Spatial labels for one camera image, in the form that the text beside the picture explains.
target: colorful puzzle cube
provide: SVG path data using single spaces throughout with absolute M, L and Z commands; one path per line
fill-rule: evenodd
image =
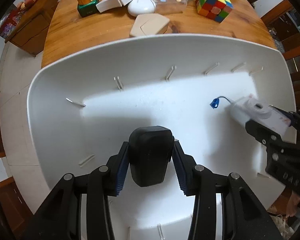
M 230 0 L 198 0 L 197 12 L 221 23 L 232 11 L 233 5 Z

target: white plastic bin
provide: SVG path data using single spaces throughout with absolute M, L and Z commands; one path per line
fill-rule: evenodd
M 165 34 L 99 45 L 43 68 L 30 85 L 27 110 L 50 188 L 65 173 L 87 174 L 105 164 L 134 129 L 162 125 L 198 164 L 214 173 L 239 173 L 268 208 L 284 186 L 257 176 L 264 173 L 265 149 L 231 119 L 226 101 L 221 99 L 218 109 L 209 105 L 220 95 L 236 100 L 250 93 L 296 110 L 279 51 L 229 37 Z M 285 139 L 295 137 L 289 130 Z M 166 240 L 186 240 L 194 197 L 183 195 L 172 162 L 164 182 L 146 188 L 138 187 L 128 170 L 122 192 L 109 199 L 116 240 L 160 240 L 158 225 Z

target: silver screw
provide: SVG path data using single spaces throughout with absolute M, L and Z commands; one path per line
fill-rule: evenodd
M 274 161 L 279 160 L 279 155 L 278 155 L 277 153 L 273 153 L 273 154 L 272 154 L 272 159 L 273 159 Z
M 64 180 L 71 180 L 72 179 L 72 174 L 67 173 L 66 175 L 63 176 Z
M 200 165 L 200 164 L 197 164 L 196 166 L 194 166 L 194 169 L 195 169 L 196 171 L 203 171 L 203 170 L 204 170 L 204 167 L 203 167 L 202 165 Z
M 108 169 L 109 169 L 109 168 L 108 168 L 108 166 L 106 166 L 106 165 L 103 165 L 103 166 L 100 166 L 100 167 L 99 167 L 99 171 L 101 171 L 101 172 L 106 172 Z
M 230 176 L 231 176 L 233 179 L 238 179 L 238 178 L 240 178 L 240 175 L 239 175 L 238 173 L 236 173 L 236 172 L 232 172 L 232 173 L 230 174 Z

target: green perfume bottle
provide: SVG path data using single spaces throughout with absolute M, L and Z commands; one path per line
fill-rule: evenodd
M 98 11 L 96 4 L 99 2 L 99 0 L 77 0 L 77 1 L 78 1 L 77 9 L 81 17 L 86 17 Z

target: tiled floor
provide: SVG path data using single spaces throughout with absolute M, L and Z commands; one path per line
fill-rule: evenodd
M 0 80 L 0 127 L 3 147 L 15 182 L 34 213 L 49 193 L 32 145 L 26 115 L 29 85 L 40 70 L 35 58 L 10 44 Z

